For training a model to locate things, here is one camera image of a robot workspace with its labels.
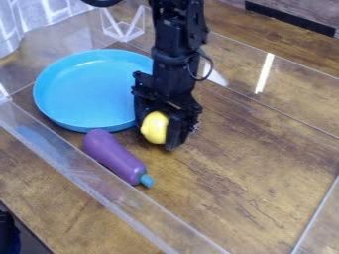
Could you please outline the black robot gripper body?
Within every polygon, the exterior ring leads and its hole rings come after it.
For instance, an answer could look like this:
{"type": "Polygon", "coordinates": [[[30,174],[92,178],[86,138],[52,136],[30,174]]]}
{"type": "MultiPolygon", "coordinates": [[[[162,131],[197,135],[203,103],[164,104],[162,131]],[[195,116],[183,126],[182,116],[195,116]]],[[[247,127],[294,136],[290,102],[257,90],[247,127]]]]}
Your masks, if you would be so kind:
{"type": "Polygon", "coordinates": [[[198,51],[179,56],[170,56],[163,51],[154,49],[152,72],[136,71],[132,76],[135,84],[131,88],[132,95],[155,99],[156,111],[197,112],[203,108],[197,101],[193,91],[195,89],[201,54],[198,51]]]}

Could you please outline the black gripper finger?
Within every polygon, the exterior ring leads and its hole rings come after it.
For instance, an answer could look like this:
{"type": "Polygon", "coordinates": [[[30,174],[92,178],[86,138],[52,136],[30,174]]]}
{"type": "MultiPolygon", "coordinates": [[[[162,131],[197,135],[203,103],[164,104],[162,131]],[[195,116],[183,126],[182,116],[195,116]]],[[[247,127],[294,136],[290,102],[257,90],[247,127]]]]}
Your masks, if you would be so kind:
{"type": "Polygon", "coordinates": [[[135,125],[138,128],[142,127],[146,116],[156,111],[156,100],[144,98],[142,96],[134,96],[134,110],[135,110],[135,125]]]}
{"type": "Polygon", "coordinates": [[[199,114],[197,112],[171,112],[166,131],[166,145],[168,151],[186,143],[189,135],[197,129],[199,114]]]}

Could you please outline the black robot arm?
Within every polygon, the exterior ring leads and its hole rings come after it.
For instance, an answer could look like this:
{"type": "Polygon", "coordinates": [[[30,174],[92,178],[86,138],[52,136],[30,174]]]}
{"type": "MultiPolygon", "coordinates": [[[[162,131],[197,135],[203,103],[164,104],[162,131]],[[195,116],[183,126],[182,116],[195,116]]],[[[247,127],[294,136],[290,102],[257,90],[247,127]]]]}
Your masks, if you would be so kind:
{"type": "Polygon", "coordinates": [[[152,73],[136,71],[131,87],[138,128],[155,111],[168,119],[164,149],[186,143],[199,123],[203,107],[193,91],[198,81],[202,46],[210,29],[205,19],[205,0],[148,0],[152,10],[155,45],[151,48],[152,73]]]}

